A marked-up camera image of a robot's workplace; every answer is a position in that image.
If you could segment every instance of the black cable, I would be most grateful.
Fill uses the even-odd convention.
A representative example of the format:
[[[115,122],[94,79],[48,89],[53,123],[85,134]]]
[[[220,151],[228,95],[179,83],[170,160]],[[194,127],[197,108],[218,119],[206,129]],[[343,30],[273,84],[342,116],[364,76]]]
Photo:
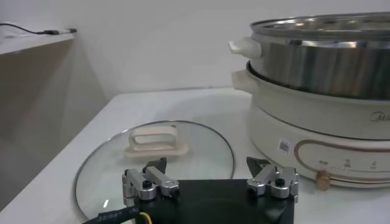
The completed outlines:
[[[134,219],[140,215],[140,210],[136,207],[127,207],[115,211],[102,212],[96,218],[86,221],[83,224],[119,224]]]
[[[27,29],[25,29],[25,28],[23,28],[23,27],[20,27],[20,26],[11,24],[11,23],[0,23],[0,26],[12,26],[12,27],[21,29],[21,30],[23,30],[23,31],[26,31],[26,32],[29,32],[29,33],[32,33],[32,34],[45,34],[45,33],[43,33],[43,32],[34,32],[34,31],[31,31],[31,30],[27,30]]]
[[[32,34],[37,34],[37,35],[42,35],[42,34],[47,34],[47,35],[60,35],[60,34],[64,34],[64,33],[76,33],[77,30],[76,29],[65,29],[65,30],[44,30],[44,31],[40,31],[40,32],[34,32],[34,31],[31,31],[31,30],[27,30],[23,27],[20,27],[20,26],[17,26],[17,25],[14,25],[12,23],[0,23],[0,26],[11,26],[11,27],[14,27],[14,28],[17,28],[17,29],[21,29],[25,32],[28,32],[28,33],[32,33]]]

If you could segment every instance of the label sticker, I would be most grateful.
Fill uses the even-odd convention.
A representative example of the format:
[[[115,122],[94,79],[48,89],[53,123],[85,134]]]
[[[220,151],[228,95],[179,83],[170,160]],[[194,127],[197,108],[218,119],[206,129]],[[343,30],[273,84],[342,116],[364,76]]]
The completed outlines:
[[[284,154],[285,156],[288,156],[288,154],[290,153],[290,149],[291,149],[290,142],[281,139],[279,142],[278,151]]]

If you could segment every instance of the white table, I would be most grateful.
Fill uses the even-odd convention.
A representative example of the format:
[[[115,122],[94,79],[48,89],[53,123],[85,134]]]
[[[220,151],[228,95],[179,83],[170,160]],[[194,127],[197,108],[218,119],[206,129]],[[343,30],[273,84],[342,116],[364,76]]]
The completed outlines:
[[[80,223],[71,188],[84,159],[103,141],[143,123],[184,119],[206,124],[227,138],[236,156],[235,178],[249,178],[245,158],[261,158],[249,141],[250,96],[231,88],[123,94],[115,97],[3,210],[0,223]],[[390,189],[332,187],[301,180],[296,223],[390,223]]]

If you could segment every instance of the metal rim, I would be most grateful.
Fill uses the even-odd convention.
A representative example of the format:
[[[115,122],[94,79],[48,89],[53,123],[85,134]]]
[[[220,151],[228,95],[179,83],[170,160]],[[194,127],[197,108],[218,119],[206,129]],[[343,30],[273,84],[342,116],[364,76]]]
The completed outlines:
[[[310,91],[304,87],[295,87],[295,86],[292,86],[289,84],[284,84],[282,82],[272,80],[272,79],[258,73],[250,65],[250,61],[248,61],[246,63],[246,69],[256,79],[261,80],[262,82],[266,82],[267,84],[270,84],[270,85],[274,85],[277,87],[288,89],[290,91],[294,91],[294,93],[304,93],[304,94],[308,94],[307,96],[326,97],[327,100],[333,100],[333,101],[342,100],[343,102],[345,102],[345,100],[349,100],[349,102],[351,102],[351,103],[358,103],[358,104],[365,104],[365,105],[367,105],[367,104],[368,105],[375,105],[375,104],[388,105],[388,103],[389,103],[389,99],[387,99],[387,98],[362,98],[362,97],[354,97],[354,96],[350,96],[350,95],[317,93],[314,91]]]
[[[269,19],[264,21],[254,22],[250,25],[255,33],[275,35],[281,37],[296,37],[296,38],[314,38],[314,39],[365,39],[374,40],[390,38],[390,30],[373,29],[373,30],[308,30],[308,29],[278,29],[269,27],[277,24],[300,23],[304,21],[322,21],[326,19],[361,19],[371,18],[376,16],[387,16],[390,19],[390,12],[375,12],[375,13],[350,13],[350,14],[331,14],[318,16],[298,16],[281,19]]]
[[[108,140],[104,141],[102,144],[100,144],[96,149],[94,149],[92,151],[92,153],[84,160],[84,162],[81,164],[81,166],[79,167],[79,169],[77,170],[76,172],[76,176],[74,177],[73,179],[73,186],[72,186],[72,200],[73,200],[73,205],[74,205],[74,208],[76,209],[76,213],[78,214],[79,217],[81,217],[84,221],[88,220],[88,217],[84,214],[84,212],[81,210],[80,208],[80,205],[79,205],[79,202],[77,201],[77,197],[76,197],[76,187],[77,187],[77,180],[79,179],[79,175],[81,173],[81,170],[84,168],[84,166],[86,165],[86,163],[89,161],[89,159],[101,148],[103,147],[103,145],[105,145],[106,143],[108,143],[109,141],[111,141],[113,138],[116,138],[117,136],[127,132],[127,131],[131,131],[131,130],[134,130],[136,128],[140,128],[140,127],[143,127],[143,126],[147,126],[147,125],[153,125],[153,124],[159,124],[159,123],[164,123],[164,122],[182,122],[182,123],[187,123],[187,124],[194,124],[194,125],[198,125],[198,126],[201,126],[201,127],[204,127],[204,128],[207,128],[213,132],[215,132],[218,136],[220,136],[224,142],[227,144],[229,150],[230,150],[230,153],[232,154],[232,163],[233,163],[233,167],[232,167],[232,171],[230,173],[230,179],[233,178],[233,175],[235,173],[235,170],[236,170],[236,159],[235,159],[235,155],[234,155],[234,152],[233,152],[233,149],[232,149],[232,146],[229,144],[229,142],[226,140],[226,138],[220,134],[220,132],[216,131],[215,129],[209,127],[209,126],[206,126],[204,124],[200,124],[200,123],[197,123],[197,122],[192,122],[192,121],[185,121],[185,120],[162,120],[162,121],[153,121],[153,122],[150,122],[150,123],[146,123],[146,124],[141,124],[139,126],[136,126],[136,127],[133,127],[133,128],[129,128],[129,129],[126,129],[124,131],[121,131],[120,133],[112,136],[111,138],[109,138]]]

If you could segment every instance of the yellow wire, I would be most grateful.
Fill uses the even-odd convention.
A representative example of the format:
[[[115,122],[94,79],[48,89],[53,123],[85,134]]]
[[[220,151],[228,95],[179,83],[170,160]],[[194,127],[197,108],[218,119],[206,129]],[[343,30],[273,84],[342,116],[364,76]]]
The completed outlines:
[[[151,219],[151,216],[146,213],[146,212],[140,212],[140,215],[142,215],[143,217],[145,217],[145,219],[147,220],[148,224],[152,224],[152,219]]]

